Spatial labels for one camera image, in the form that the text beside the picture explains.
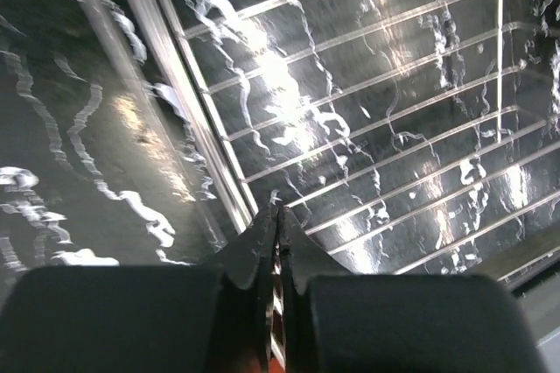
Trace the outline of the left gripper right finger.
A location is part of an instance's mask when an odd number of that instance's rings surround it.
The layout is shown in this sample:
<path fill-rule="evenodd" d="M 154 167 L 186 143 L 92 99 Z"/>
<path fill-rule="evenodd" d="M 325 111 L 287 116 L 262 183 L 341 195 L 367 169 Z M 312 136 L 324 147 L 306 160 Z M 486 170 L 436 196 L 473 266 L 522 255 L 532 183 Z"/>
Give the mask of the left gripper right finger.
<path fill-rule="evenodd" d="M 480 275 L 354 274 L 280 208 L 289 372 L 543 372 L 514 296 Z"/>

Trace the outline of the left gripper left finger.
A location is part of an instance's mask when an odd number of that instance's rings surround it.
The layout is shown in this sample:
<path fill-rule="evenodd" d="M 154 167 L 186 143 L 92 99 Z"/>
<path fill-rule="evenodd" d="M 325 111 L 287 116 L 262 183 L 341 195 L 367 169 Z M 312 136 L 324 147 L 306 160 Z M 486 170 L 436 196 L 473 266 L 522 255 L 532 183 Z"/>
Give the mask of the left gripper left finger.
<path fill-rule="evenodd" d="M 265 372 L 278 207 L 203 264 L 25 274 L 1 312 L 4 372 Z"/>

